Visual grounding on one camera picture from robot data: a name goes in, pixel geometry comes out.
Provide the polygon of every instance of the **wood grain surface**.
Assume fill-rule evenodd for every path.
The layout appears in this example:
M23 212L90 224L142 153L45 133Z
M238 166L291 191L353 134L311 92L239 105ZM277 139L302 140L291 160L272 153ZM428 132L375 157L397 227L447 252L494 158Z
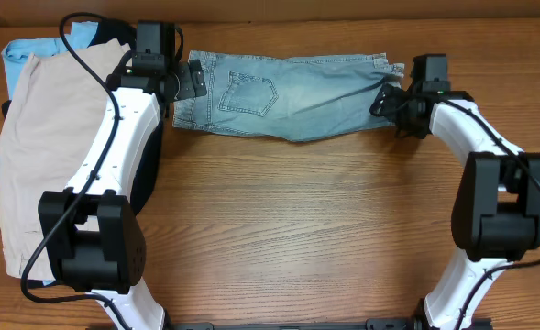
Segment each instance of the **wood grain surface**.
M505 137L540 151L540 19L183 25L189 50L275 56L445 52L453 87ZM11 39L55 27L0 28ZM407 86L410 79L404 80ZM0 104L6 82L0 58ZM0 113L0 131L3 124ZM175 322L362 321L410 315L453 252L462 169L443 143L393 129L294 144L167 125L156 191L138 216L144 274ZM540 249L526 259L540 256ZM71 292L52 289L38 294ZM540 329L540 268L508 271L478 309L496 329ZM40 305L6 276L0 329L108 324L95 302Z

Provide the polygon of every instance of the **jeans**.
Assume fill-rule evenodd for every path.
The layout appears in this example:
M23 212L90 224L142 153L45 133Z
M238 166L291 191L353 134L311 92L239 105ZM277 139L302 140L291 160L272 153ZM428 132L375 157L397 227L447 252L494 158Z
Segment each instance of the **jeans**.
M191 51L203 65L207 96L175 103L174 127L216 134L310 141L388 127L369 107L403 64L385 54L286 60Z

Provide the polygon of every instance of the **black base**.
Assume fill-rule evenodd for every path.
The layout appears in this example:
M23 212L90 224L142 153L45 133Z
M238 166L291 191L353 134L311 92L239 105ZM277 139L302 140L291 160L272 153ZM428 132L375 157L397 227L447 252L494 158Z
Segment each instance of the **black base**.
M323 324L176 324L174 330L366 330L365 323Z
M366 323L315 323L315 324L238 324L212 325L175 324L173 330L435 330L416 319L369 319ZM468 330L493 330L491 320L474 320Z

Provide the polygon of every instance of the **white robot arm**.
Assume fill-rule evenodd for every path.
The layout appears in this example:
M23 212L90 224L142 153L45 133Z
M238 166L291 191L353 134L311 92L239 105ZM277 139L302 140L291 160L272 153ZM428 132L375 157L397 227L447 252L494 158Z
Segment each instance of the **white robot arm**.
M175 51L174 31L179 32L181 44L171 54ZM119 329L172 329L166 311L152 298L141 277L147 247L135 215L155 182L162 118L169 104L206 95L200 62L180 62L182 44L182 31L173 24L138 23L137 49L123 57L105 83L118 107L108 100L94 142L64 191L44 192L39 201L44 236L66 216L64 210L75 207L46 246L54 277L59 284L87 292L89 298L106 298L99 303ZM92 185L83 192L116 119L110 149ZM147 191L136 189L134 185L146 186L145 178L153 181L147 184Z
M502 138L502 143L516 154L523 152L518 146L506 141L487 123L479 113L475 103L466 100L456 100L456 104L469 109L481 118L493 133ZM453 155L466 165L471 152L489 152L494 155L505 155L503 150L496 146L488 134L476 123L471 116L464 114L448 104L435 104L431 114L430 130L433 136L440 138L453 152ZM430 326L439 330L454 330L461 308L468 294L483 274L492 268L511 264L506 258L482 258L479 261L469 259L466 251L456 247L445 272L435 289L424 299L424 313ZM485 280L477 290L469 304L461 329L471 326L471 318L479 303L490 289L493 282L503 273L495 273L491 279Z

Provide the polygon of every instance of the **light blue shirt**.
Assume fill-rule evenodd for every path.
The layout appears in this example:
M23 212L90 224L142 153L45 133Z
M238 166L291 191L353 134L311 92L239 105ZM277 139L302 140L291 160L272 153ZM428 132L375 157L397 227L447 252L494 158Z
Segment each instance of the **light blue shirt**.
M66 35L66 39L74 50L88 48L97 28L98 23L96 22L72 23L72 32ZM65 51L68 50L60 38L21 39L9 42L1 53L5 65L9 99L13 98L15 86L29 54L34 53L38 57L50 57Z

